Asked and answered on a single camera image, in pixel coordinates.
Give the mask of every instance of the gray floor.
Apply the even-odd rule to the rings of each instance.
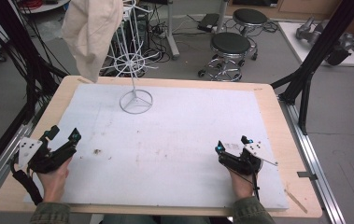
[[[176,24],[186,19],[176,20]],[[191,27],[190,31],[195,32],[194,23],[187,22],[184,27]],[[209,39],[210,35],[176,35],[180,57],[176,61],[155,63],[159,68],[148,70],[144,78],[209,80],[197,76],[213,55]],[[298,60],[279,31],[275,34],[262,32],[255,39],[260,45],[259,57],[255,62],[247,59],[242,82],[270,84],[298,68]],[[55,38],[47,44],[71,73],[78,73],[62,39]],[[0,136],[24,104],[24,88],[12,62],[0,63]],[[354,223],[354,67],[319,68],[312,80],[307,131],[346,222]],[[30,215],[0,213],[0,223],[26,223]],[[72,223],[90,221],[88,215],[73,215],[72,218]],[[275,220],[276,223],[329,223],[326,216]]]

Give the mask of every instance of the hand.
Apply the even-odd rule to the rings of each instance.
[[[232,178],[232,186],[237,200],[252,197],[253,187],[252,187],[252,175],[245,175],[243,179],[241,176],[237,175],[235,172],[229,170],[230,177]]]
[[[63,197],[65,180],[69,174],[68,164],[71,160],[72,157],[64,162],[56,171],[47,174],[37,174],[45,191],[43,196],[44,203],[58,203]]]

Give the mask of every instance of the white wire rack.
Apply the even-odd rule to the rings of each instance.
[[[144,39],[139,36],[137,14],[135,12],[142,10],[150,13],[151,11],[138,7],[135,0],[123,0],[123,8],[123,19],[114,36],[119,50],[115,51],[114,46],[110,45],[107,57],[112,59],[113,63],[102,69],[115,69],[118,73],[116,77],[131,77],[133,89],[120,98],[120,107],[127,113],[141,114],[152,107],[153,97],[148,91],[135,88],[135,78],[138,78],[138,75],[145,72],[148,68],[157,68],[146,65],[146,59],[157,57],[158,53],[147,57],[142,54]]]

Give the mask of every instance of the stool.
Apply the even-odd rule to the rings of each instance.
[[[254,44],[249,51],[255,50],[251,59],[256,60],[258,57],[258,44],[251,37],[248,37],[247,33],[256,28],[263,27],[267,22],[267,17],[260,11],[250,8],[240,8],[233,13],[233,20],[235,23],[244,27],[243,30],[240,31],[240,34],[247,37]]]
[[[219,33],[211,38],[210,47],[216,52],[205,69],[198,72],[199,77],[209,74],[211,80],[238,81],[241,79],[241,67],[244,65],[250,43],[249,40],[235,33]],[[238,63],[232,59],[242,58]]]

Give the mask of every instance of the green sleeve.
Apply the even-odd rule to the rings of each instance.
[[[64,203],[40,203],[31,217],[30,224],[68,224],[70,208]]]
[[[235,224],[275,223],[256,197],[241,199],[234,203]]]

